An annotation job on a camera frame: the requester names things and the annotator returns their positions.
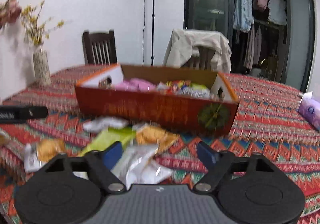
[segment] metal screw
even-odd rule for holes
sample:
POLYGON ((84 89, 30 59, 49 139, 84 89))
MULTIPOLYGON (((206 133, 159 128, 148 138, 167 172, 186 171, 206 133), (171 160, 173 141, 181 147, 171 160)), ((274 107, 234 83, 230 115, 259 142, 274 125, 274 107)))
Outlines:
POLYGON ((124 189, 124 185, 122 183, 112 183, 108 186, 110 191, 120 192, 124 189))
POLYGON ((211 189, 211 185, 207 183, 198 183, 195 188, 200 192, 207 192, 211 189))

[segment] orange box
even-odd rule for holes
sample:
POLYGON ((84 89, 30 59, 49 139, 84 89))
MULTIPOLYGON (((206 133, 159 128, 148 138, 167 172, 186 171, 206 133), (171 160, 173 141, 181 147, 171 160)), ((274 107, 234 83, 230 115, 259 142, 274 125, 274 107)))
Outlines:
POLYGON ((162 127, 204 135, 226 135, 235 119, 239 100, 223 74, 189 68, 147 67, 113 64, 85 77, 75 86, 82 113, 112 115, 135 121, 152 121, 162 127), (140 78, 151 83, 190 80, 205 85, 217 97, 214 100, 159 92, 101 89, 108 79, 118 84, 123 79, 140 78))

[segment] light blue shirt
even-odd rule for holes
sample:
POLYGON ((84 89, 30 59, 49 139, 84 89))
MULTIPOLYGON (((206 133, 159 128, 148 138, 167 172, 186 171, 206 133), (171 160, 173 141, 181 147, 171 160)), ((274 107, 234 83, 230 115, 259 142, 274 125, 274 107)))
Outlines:
POLYGON ((233 29, 248 33, 254 23, 252 0, 236 0, 233 29))

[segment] white patterned vase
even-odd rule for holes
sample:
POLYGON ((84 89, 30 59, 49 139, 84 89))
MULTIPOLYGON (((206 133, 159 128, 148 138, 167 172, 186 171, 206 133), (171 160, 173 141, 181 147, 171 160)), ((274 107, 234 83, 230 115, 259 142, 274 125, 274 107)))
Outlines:
POLYGON ((35 69, 37 83, 42 86, 49 85, 51 79, 48 57, 47 52, 42 49, 42 46, 36 47, 36 50, 33 52, 33 67, 35 69))

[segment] tablecloth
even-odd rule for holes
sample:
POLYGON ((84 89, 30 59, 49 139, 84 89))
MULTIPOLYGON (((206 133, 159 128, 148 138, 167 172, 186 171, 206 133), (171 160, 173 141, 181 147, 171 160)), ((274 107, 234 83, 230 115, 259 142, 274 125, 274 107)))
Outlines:
MULTIPOLYGON (((68 154, 75 155, 94 138, 83 130, 83 123, 90 119, 79 111, 74 84, 100 69, 100 66, 86 65, 62 70, 51 77, 50 86, 32 85, 4 101, 7 105, 45 105, 50 110, 46 119, 0 125, 0 130, 10 138, 10 142, 0 148, 3 167, 0 171, 0 212, 9 224, 20 222, 14 208, 14 195, 30 177, 23 170, 24 145, 43 138, 61 138, 67 144, 68 154)), ((230 134, 217 138, 181 133, 181 138, 156 158, 162 165, 174 169, 165 183, 186 183, 192 187, 199 181, 206 172, 196 158, 196 144, 201 140, 218 151, 229 150, 237 156, 262 152, 304 192, 306 204, 299 223, 317 223, 320 135, 297 112, 299 91, 249 76, 226 74, 225 77, 241 100, 230 134)))

